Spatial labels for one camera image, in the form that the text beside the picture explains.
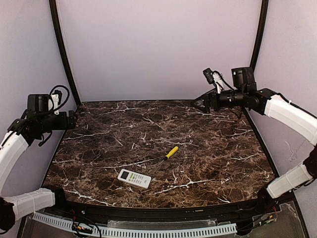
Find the white remote control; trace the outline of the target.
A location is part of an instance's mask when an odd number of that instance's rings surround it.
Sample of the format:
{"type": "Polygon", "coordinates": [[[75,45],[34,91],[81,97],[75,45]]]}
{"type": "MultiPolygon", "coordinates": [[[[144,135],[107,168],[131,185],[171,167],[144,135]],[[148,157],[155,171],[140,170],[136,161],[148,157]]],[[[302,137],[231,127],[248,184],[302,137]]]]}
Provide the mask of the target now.
{"type": "Polygon", "coordinates": [[[129,185],[137,186],[140,188],[147,189],[151,183],[152,178],[147,175],[122,169],[118,176],[118,180],[123,181],[129,185]]]}

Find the yellow handled screwdriver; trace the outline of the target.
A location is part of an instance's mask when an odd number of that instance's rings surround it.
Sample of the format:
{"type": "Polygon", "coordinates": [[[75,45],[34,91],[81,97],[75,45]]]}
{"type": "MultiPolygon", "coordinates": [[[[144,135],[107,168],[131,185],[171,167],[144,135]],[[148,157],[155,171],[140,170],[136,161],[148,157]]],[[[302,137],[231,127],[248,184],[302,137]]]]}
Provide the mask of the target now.
{"type": "Polygon", "coordinates": [[[164,161],[168,160],[171,156],[173,156],[177,151],[178,151],[179,147],[175,146],[173,149],[171,149],[164,157],[164,159],[159,163],[163,163],[164,161]]]}

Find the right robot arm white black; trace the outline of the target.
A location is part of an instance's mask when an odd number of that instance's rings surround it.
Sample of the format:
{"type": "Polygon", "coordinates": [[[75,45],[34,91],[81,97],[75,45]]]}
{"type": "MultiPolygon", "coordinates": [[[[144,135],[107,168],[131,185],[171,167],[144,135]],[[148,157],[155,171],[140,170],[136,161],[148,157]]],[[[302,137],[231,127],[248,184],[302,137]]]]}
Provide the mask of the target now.
{"type": "MultiPolygon", "coordinates": [[[[221,73],[210,68],[203,75],[214,89],[204,93],[197,100],[203,102],[197,107],[204,113],[222,108],[243,107],[260,115],[275,119],[302,135],[313,146],[317,145],[317,118],[287,100],[281,93],[264,88],[257,89],[254,72],[251,67],[231,70],[233,87],[227,85],[221,73]]],[[[308,158],[287,173],[264,185],[257,194],[255,210],[262,214],[272,207],[280,196],[307,186],[317,179],[317,150],[313,149],[308,158]]]]}

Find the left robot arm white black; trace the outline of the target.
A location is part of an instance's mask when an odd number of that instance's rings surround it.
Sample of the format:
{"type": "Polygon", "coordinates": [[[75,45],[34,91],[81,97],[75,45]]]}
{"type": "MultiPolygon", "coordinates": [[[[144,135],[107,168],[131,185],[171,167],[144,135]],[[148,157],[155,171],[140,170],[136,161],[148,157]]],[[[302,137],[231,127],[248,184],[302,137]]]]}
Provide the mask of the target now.
{"type": "MultiPolygon", "coordinates": [[[[12,122],[0,143],[0,185],[4,186],[14,165],[36,140],[43,146],[54,131],[74,129],[77,116],[73,110],[60,109],[67,99],[62,99],[61,89],[70,97],[64,85],[55,86],[48,94],[30,94],[22,116],[12,122]]],[[[62,188],[48,185],[35,191],[0,198],[0,233],[6,234],[21,218],[48,207],[65,208],[66,198],[62,188]]]]}

